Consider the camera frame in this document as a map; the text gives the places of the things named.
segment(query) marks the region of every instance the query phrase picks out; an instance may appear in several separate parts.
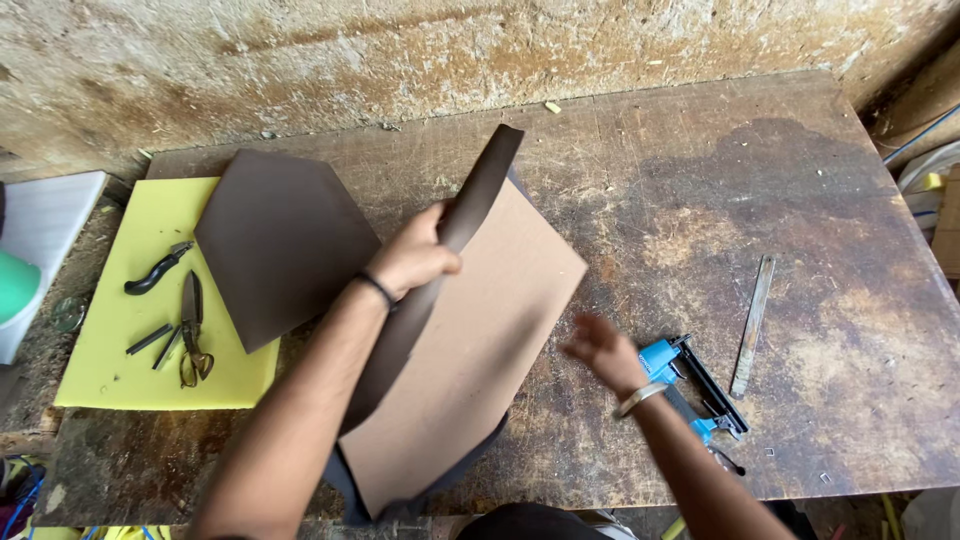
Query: worn table surface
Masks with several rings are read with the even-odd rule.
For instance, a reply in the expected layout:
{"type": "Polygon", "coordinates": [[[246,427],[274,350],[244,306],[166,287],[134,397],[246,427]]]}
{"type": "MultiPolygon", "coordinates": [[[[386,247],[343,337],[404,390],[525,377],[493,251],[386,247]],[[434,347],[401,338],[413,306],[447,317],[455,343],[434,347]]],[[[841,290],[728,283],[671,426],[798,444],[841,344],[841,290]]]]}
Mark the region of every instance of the worn table surface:
{"type": "MultiPolygon", "coordinates": [[[[240,146],[326,160],[381,236],[450,195],[500,122],[538,209],[590,269],[511,407],[435,514],[537,501],[669,503],[632,423],[557,352],[572,314],[638,342],[692,332],[726,386],[762,254],[778,258],[744,402],[715,444],[760,498],[960,483],[960,308],[851,107],[826,72],[588,97],[158,155],[149,178],[218,175],[240,146]],[[775,455],[766,456],[764,449],[775,455]],[[830,482],[821,480],[827,473],[830,482]]],[[[296,357],[309,325],[285,337],[296,357]]],[[[43,525],[183,523],[243,411],[70,409],[43,525]]],[[[335,516],[322,485],[308,515],[335,516]]]]}

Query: cardboard sheet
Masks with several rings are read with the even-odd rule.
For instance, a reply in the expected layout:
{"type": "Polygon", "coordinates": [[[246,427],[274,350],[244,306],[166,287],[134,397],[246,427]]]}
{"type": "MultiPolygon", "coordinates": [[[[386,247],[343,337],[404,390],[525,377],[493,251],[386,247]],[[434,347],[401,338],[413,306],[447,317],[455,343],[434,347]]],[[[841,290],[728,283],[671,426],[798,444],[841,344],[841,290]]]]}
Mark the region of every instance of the cardboard sheet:
{"type": "Polygon", "coordinates": [[[54,405],[134,410],[252,407],[274,380],[279,339],[247,355],[198,246],[143,296],[123,291],[192,239],[217,178],[138,182],[100,277],[54,405]],[[200,347],[216,357],[206,380],[180,388],[182,341],[159,370],[151,367],[169,333],[136,355],[125,351],[164,323],[180,323],[183,281],[193,270],[204,288],[200,347]]]}
{"type": "Polygon", "coordinates": [[[325,313],[380,247],[330,165],[250,149],[196,236],[248,353],[325,313]]]}
{"type": "Polygon", "coordinates": [[[339,440],[372,516],[489,435],[587,270],[510,181],[376,411],[339,440]]]}

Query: yellow foam sheet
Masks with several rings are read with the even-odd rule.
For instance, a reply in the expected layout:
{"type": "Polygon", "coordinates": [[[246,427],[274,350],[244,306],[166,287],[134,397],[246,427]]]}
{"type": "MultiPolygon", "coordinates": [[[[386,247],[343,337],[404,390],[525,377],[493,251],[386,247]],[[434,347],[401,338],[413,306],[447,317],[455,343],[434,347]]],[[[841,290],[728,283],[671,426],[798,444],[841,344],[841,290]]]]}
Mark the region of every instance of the yellow foam sheet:
{"type": "Polygon", "coordinates": [[[279,339],[246,355],[196,244],[147,294],[131,296],[124,282],[139,280],[193,239],[193,228],[219,178],[138,182],[113,242],[104,273],[63,374],[54,405],[132,410],[249,408],[274,380],[279,339]],[[170,333],[139,353],[126,350],[152,331],[180,323],[183,281],[197,273],[204,290],[200,348],[215,357],[213,371],[195,388],[180,388],[182,340],[160,369],[152,366],[170,333]]]}

